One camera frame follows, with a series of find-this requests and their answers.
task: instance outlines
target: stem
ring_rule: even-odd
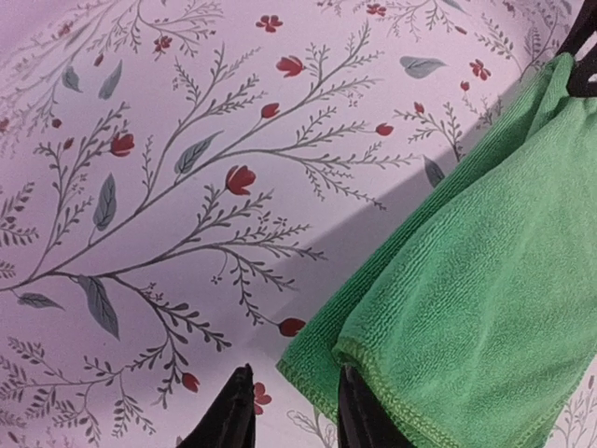
[[[91,240],[93,239],[93,235],[95,234],[96,229],[97,229],[96,227],[93,227],[93,230],[91,231],[90,239],[87,242],[87,246],[91,245]]]
[[[317,412],[314,408],[313,408],[313,422],[315,423],[315,430],[317,437],[319,437],[319,439],[321,439],[321,442],[324,444],[324,446],[326,448],[332,448],[327,442],[326,439],[324,437],[324,433],[321,430],[321,425],[319,425],[319,417],[321,416],[321,414],[319,412]]]
[[[462,154],[460,153],[460,151],[458,150],[458,144],[455,138],[451,138],[448,135],[448,132],[446,131],[445,126],[440,126],[436,120],[429,115],[428,118],[425,118],[422,116],[422,118],[427,121],[428,123],[432,124],[434,126],[434,128],[436,128],[436,130],[441,133],[446,140],[448,140],[448,143],[450,144],[451,150],[454,153],[454,157],[456,158],[456,161],[460,161],[460,159],[463,157]]]
[[[18,89],[18,93],[19,94],[23,94],[26,93],[27,91],[30,91],[32,89],[34,89],[35,87],[37,87],[38,85],[40,85],[43,82],[46,82],[50,77],[53,77],[58,71],[60,71],[63,67],[65,67],[67,64],[71,63],[75,57],[78,55],[78,53],[90,42],[90,40],[95,36],[95,34],[97,33],[97,31],[100,29],[100,25],[102,24],[102,22],[105,19],[105,16],[107,15],[107,13],[110,11],[110,9],[112,9],[118,2],[114,2],[113,4],[109,5],[104,11],[98,13],[97,15],[95,15],[95,17],[93,17],[90,20],[90,23],[92,23],[93,21],[95,21],[96,19],[99,18],[99,20],[97,21],[95,28],[93,28],[93,30],[91,31],[90,35],[81,43],[81,45],[71,54],[69,55],[66,59],[64,59],[61,63],[59,63],[56,67],[54,67],[51,71],[49,71],[47,74],[45,74],[44,76],[39,77],[39,79],[34,82],[33,84],[29,85],[28,87],[25,87],[23,89]]]
[[[56,159],[56,165],[59,167],[58,177],[59,177],[60,183],[59,183],[59,198],[58,198],[58,205],[56,207],[56,215],[55,215],[53,223],[52,223],[52,229],[49,234],[46,248],[44,249],[44,252],[42,253],[42,256],[39,259],[39,261],[37,262],[37,265],[35,266],[34,270],[27,278],[28,281],[34,281],[32,279],[35,278],[35,276],[37,275],[37,272],[39,271],[39,268],[41,267],[42,263],[44,262],[44,259],[46,259],[46,256],[48,255],[48,253],[51,251],[51,249],[56,245],[56,242],[58,241],[58,237],[56,237],[53,241],[52,241],[52,238],[54,236],[54,232],[56,231],[56,227],[58,225],[58,220],[62,214],[62,211],[64,210],[64,207],[66,206],[68,201],[73,197],[73,196],[71,196],[70,198],[67,198],[66,195],[68,194],[68,191],[70,190],[70,188],[73,184],[73,181],[75,180],[76,176],[78,175],[79,169],[81,168],[82,165],[84,165],[86,162],[88,162],[91,158],[98,155],[101,152],[101,149],[105,145],[107,145],[107,141],[100,142],[98,147],[95,149],[95,151],[92,151],[87,157],[84,157],[82,160],[81,160],[81,156],[83,156],[83,154],[85,154],[85,152],[90,148],[91,142],[102,131],[102,128],[109,121],[111,121],[116,115],[118,115],[120,112],[122,112],[122,110],[124,110],[123,105],[121,105],[115,113],[109,114],[105,120],[102,120],[102,123],[95,127],[95,129],[93,130],[93,132],[90,135],[89,140],[86,141],[85,145],[81,146],[79,148],[79,151],[76,154],[75,163],[73,164],[73,169],[71,170],[71,174],[68,176],[68,180],[66,181],[65,184],[62,182],[62,172],[60,171],[60,154],[58,152],[59,150],[57,149],[55,159]]]
[[[560,18],[557,9],[556,9],[556,13],[555,14],[556,14],[556,17],[553,20],[553,26],[549,30],[549,35],[548,35],[548,38],[545,41],[545,45],[543,46],[543,48],[541,49],[541,51],[539,51],[537,53],[537,55],[526,65],[526,67],[524,67],[524,70],[521,71],[521,77],[519,78],[519,82],[522,82],[522,79],[524,78],[524,75],[526,74],[527,70],[529,68],[531,68],[539,60],[539,58],[541,56],[543,56],[543,54],[548,50],[549,42],[551,41],[551,38],[553,37],[553,33],[555,32],[555,30],[556,30],[556,28],[558,26],[558,19]]]
[[[583,418],[582,418],[582,422],[580,423],[580,429],[578,431],[578,435],[576,436],[576,441],[572,444],[572,448],[577,448],[578,443],[580,442],[580,439],[582,438],[582,436],[585,435],[585,425],[587,424],[587,419],[589,418],[589,412],[590,412],[590,400],[592,398],[592,394],[593,391],[590,390],[588,396],[585,398],[585,402],[586,402],[586,408],[585,408],[585,412],[583,414]]]
[[[210,243],[209,245],[196,245],[194,247],[190,247],[187,249],[183,249],[180,250],[178,252],[175,252],[176,249],[180,248],[182,245],[186,244],[187,240],[182,240],[180,243],[176,244],[174,247],[172,247],[171,249],[168,249],[167,251],[163,252],[162,254],[158,255],[157,257],[154,257],[153,259],[150,259],[148,261],[144,261],[142,263],[138,263],[138,264],[134,264],[132,266],[129,266],[127,268],[122,268],[116,271],[111,271],[109,273],[99,273],[96,276],[97,277],[107,277],[107,278],[112,278],[114,275],[118,276],[121,275],[123,273],[129,273],[130,271],[135,271],[137,269],[141,269],[141,268],[146,268],[147,266],[152,266],[154,264],[157,263],[162,263],[163,261],[166,261],[168,259],[175,259],[176,257],[182,257],[183,255],[186,254],[191,254],[193,252],[198,252],[200,250],[218,250],[220,252],[223,252],[226,255],[231,255],[236,259],[240,259],[242,262],[246,263],[246,264],[251,264],[250,261],[248,259],[246,259],[245,257],[239,255],[238,253],[236,253],[235,251],[233,251],[232,249],[228,248],[227,246],[230,245],[236,245],[236,246],[250,246],[250,245],[254,245],[252,243],[233,243],[233,242],[224,242],[224,243]],[[56,275],[62,275],[62,276],[70,276],[70,273],[55,273]]]
[[[139,297],[141,297],[141,299],[143,299],[149,306],[151,306],[151,309],[154,311],[154,313],[156,314],[156,316],[158,317],[158,319],[161,321],[162,326],[164,327],[164,329],[166,330],[167,336],[168,338],[170,338],[170,331],[169,331],[169,327],[168,324],[166,323],[166,320],[164,319],[164,317],[161,315],[159,309],[155,306],[154,302],[151,301],[144,293],[141,289],[139,289],[138,287],[134,287],[133,285],[131,285],[130,283],[125,282],[124,280],[122,280],[120,277],[118,277],[115,273],[111,273],[111,274],[106,274],[106,275],[99,275],[102,277],[106,277],[106,278],[110,278],[112,280],[114,280],[116,283],[124,286],[125,288],[135,292]]]
[[[193,105],[190,112],[188,112],[187,116],[178,122],[178,127],[174,130],[173,134],[168,139],[168,142],[166,142],[166,146],[164,147],[164,150],[161,152],[160,159],[158,160],[158,165],[156,167],[156,172],[153,175],[153,179],[147,186],[147,194],[146,194],[145,198],[143,199],[143,201],[141,202],[141,205],[139,205],[137,212],[144,210],[144,207],[147,205],[147,202],[149,201],[149,199],[151,197],[151,192],[156,187],[156,182],[158,181],[158,177],[160,176],[161,166],[164,163],[164,159],[166,158],[166,153],[168,152],[170,147],[173,145],[176,138],[178,138],[178,136],[181,133],[183,133],[188,128],[188,126],[190,126],[191,124],[193,124],[194,122],[199,120],[199,119],[191,120],[191,118],[193,117],[195,112],[197,112],[197,110],[199,110],[199,108],[203,105],[203,103],[205,102],[207,97],[211,94],[215,85],[219,82],[219,80],[217,78],[221,74],[221,66],[222,66],[223,60],[224,60],[224,48],[222,47],[222,51],[220,53],[220,57],[219,57],[218,63],[217,63],[217,70],[215,70],[215,72],[214,72],[214,76],[212,77],[212,82],[210,83],[210,86],[207,88],[207,90],[203,94],[202,98],[200,98],[195,103],[195,105]]]
[[[322,77],[322,80],[320,82],[317,82],[315,85],[313,85],[311,87],[309,93],[299,103],[297,103],[293,107],[287,109],[285,112],[282,112],[282,113],[278,114],[277,116],[273,117],[272,119],[269,119],[269,120],[265,121],[263,124],[261,124],[259,126],[256,126],[256,128],[252,129],[251,131],[245,133],[243,136],[239,137],[236,141],[234,141],[231,144],[229,144],[228,146],[224,147],[221,151],[219,151],[217,154],[215,154],[208,161],[205,161],[204,163],[200,164],[198,167],[196,167],[195,169],[193,169],[192,171],[190,171],[188,173],[188,175],[185,175],[184,177],[182,177],[177,184],[171,185],[170,187],[167,187],[160,194],[158,194],[157,196],[155,196],[153,199],[149,199],[149,194],[150,193],[147,194],[146,198],[143,200],[142,204],[139,206],[139,208],[137,208],[137,210],[135,210],[134,213],[132,213],[130,216],[128,216],[127,218],[125,218],[124,220],[122,220],[119,224],[117,224],[116,226],[114,226],[110,231],[107,231],[106,233],[104,233],[102,236],[100,236],[94,242],[92,242],[91,244],[87,245],[86,247],[83,247],[82,249],[80,249],[78,252],[76,252],[75,254],[73,254],[68,259],[65,259],[64,261],[60,262],[59,264],[55,265],[54,267],[48,269],[47,271],[45,271],[43,273],[36,273],[36,274],[30,275],[28,278],[26,278],[25,280],[19,282],[17,285],[14,285],[14,286],[11,286],[11,287],[0,288],[0,292],[6,291],[6,290],[11,289],[11,288],[22,287],[24,285],[28,285],[30,283],[33,283],[34,281],[39,280],[40,278],[43,278],[45,276],[53,275],[53,274],[58,273],[61,268],[63,268],[67,264],[71,263],[75,259],[78,259],[82,255],[86,254],[92,248],[94,248],[95,246],[97,246],[98,244],[100,244],[102,241],[104,241],[106,238],[108,238],[109,236],[111,236],[115,232],[119,231],[123,227],[127,226],[131,221],[135,220],[139,215],[141,215],[143,212],[145,212],[145,210],[149,209],[152,205],[154,205],[155,203],[159,202],[162,198],[164,198],[165,196],[167,196],[168,194],[170,194],[175,188],[178,188],[180,185],[182,185],[183,183],[185,183],[186,181],[188,181],[196,173],[198,173],[199,171],[205,169],[206,167],[208,167],[209,165],[215,163],[216,161],[219,161],[220,159],[223,159],[224,156],[231,149],[233,149],[234,147],[238,146],[240,143],[244,142],[248,138],[252,137],[255,133],[261,131],[262,129],[264,129],[264,128],[268,127],[268,126],[271,126],[277,120],[282,119],[283,117],[286,117],[289,114],[291,114],[291,113],[295,112],[296,110],[300,109],[304,105],[309,104],[309,103],[311,103],[311,102],[316,101],[317,99],[319,99],[321,97],[321,95],[315,95],[316,91],[319,88],[321,88],[326,82],[328,82],[333,76],[335,76],[343,67],[345,67],[348,63],[350,63],[350,61],[358,54],[358,52],[361,50],[361,48],[363,48],[365,46],[365,43],[366,43],[366,34],[367,33],[368,33],[368,28],[364,29],[362,38],[359,40],[358,44],[349,52],[348,57],[342,63],[340,63],[336,68],[334,68],[333,70],[331,70],[329,74],[327,74],[325,77]],[[207,94],[208,94],[208,92],[205,93],[205,95],[203,96],[203,100],[202,101],[204,101],[204,98],[207,98]],[[166,144],[166,148],[164,149],[164,153],[163,154],[165,154],[165,152],[167,151],[167,149],[172,145],[172,143],[174,142],[174,139],[179,135],[179,133],[180,132],[178,132],[178,130],[174,131],[173,136],[170,138],[170,140]],[[163,163],[163,154],[162,154],[162,157],[160,158],[160,163]],[[154,182],[152,183],[151,189],[153,189],[155,187],[157,178],[158,178],[158,170],[156,171],[156,175],[154,176]]]

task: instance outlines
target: botanical print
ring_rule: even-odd
[[[182,54],[195,56],[223,18],[216,1],[191,0],[182,9],[168,7],[173,15],[153,21],[146,16],[145,5],[143,0],[96,0],[78,5],[66,11],[61,22],[50,25],[50,31],[33,35],[0,63],[7,73],[0,86],[0,158],[22,138],[32,136],[37,127],[43,132],[60,119],[55,107],[61,87],[83,92],[76,63],[85,53],[95,54],[93,65],[99,66],[108,52],[131,49],[138,53],[153,41],[156,60],[171,44]],[[55,63],[59,54],[63,56]],[[115,74],[111,77],[106,83],[112,82],[113,90],[118,81]],[[111,95],[102,91],[100,98]]]
[[[299,411],[288,411],[287,417],[292,420],[297,427],[305,432],[313,434],[324,448],[334,448],[336,445],[337,435],[336,427],[331,423],[325,423],[324,417],[316,408],[313,408],[313,417],[308,417]]]
[[[597,442],[597,397],[594,394],[595,376],[591,375],[585,388],[564,407],[561,422],[550,438],[562,448],[592,447]]]
[[[94,0],[4,55],[0,306],[44,332],[2,335],[0,446],[174,446],[184,429],[165,419],[197,423],[188,406],[211,402],[224,359],[256,363],[264,446],[297,431],[297,446],[336,446],[273,372],[281,352],[256,361],[251,344],[269,331],[283,347],[331,294],[310,303],[312,285],[339,287],[389,231],[330,251],[337,215],[395,228],[393,198],[439,185],[574,17],[564,0],[488,4]],[[427,190],[405,189],[418,173]],[[53,325],[97,336],[64,353]],[[595,442],[592,388],[550,442]]]
[[[466,10],[459,3],[461,0],[417,0],[388,1],[375,3],[369,1],[326,0],[317,1],[322,12],[333,10],[341,17],[345,9],[354,14],[366,13],[379,22],[389,23],[388,35],[401,37],[404,33],[412,35],[415,41],[422,39],[423,32],[441,28],[446,33],[465,30],[457,22],[465,16]]]
[[[522,80],[528,72],[535,73],[540,70],[549,56],[560,47],[561,39],[569,31],[568,23],[572,7],[565,0],[547,0],[545,5],[538,7],[535,2],[532,6],[531,2],[523,1],[504,3],[513,14],[516,14],[519,8],[529,21],[524,41],[518,44],[523,46],[527,61],[521,61],[520,56],[517,56],[517,44],[504,32],[499,23],[486,14],[482,14],[481,18],[487,31],[475,33],[475,37],[491,52],[516,64]]]

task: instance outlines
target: green cloth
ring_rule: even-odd
[[[537,448],[597,351],[597,99],[549,63],[290,344],[335,419],[341,362],[418,448]]]

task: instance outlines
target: red flower bud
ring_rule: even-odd
[[[0,120],[0,133],[5,133],[8,129],[8,124],[10,124],[10,120],[4,117]]]
[[[288,317],[278,324],[280,334],[286,338],[294,338],[305,326],[305,321],[295,317]]]
[[[238,165],[233,166],[226,175],[226,188],[230,193],[237,196],[251,194],[245,187],[252,185],[256,177],[255,173],[249,170],[246,165],[241,168]]]
[[[117,133],[110,144],[110,152],[116,157],[126,157],[131,154],[131,149],[134,148],[134,138],[131,133],[127,133],[120,138],[120,133]]]
[[[183,373],[183,386],[191,392],[199,391],[199,380],[192,373]]]
[[[394,130],[393,126],[389,126],[388,123],[378,124],[377,128],[375,128],[375,132],[381,135],[382,137],[387,137],[389,134],[392,133]]]
[[[284,77],[295,77],[305,68],[302,61],[296,56],[283,57],[276,64],[276,68],[281,72],[286,72]]]
[[[278,115],[278,107],[280,107],[279,103],[271,103],[270,105],[264,105],[261,108],[261,117],[263,119],[272,119],[276,115]]]

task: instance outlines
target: fabric fold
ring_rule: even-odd
[[[328,417],[350,362],[417,447],[545,442],[597,341],[597,103],[568,96],[573,66],[546,65],[290,344],[278,369]]]

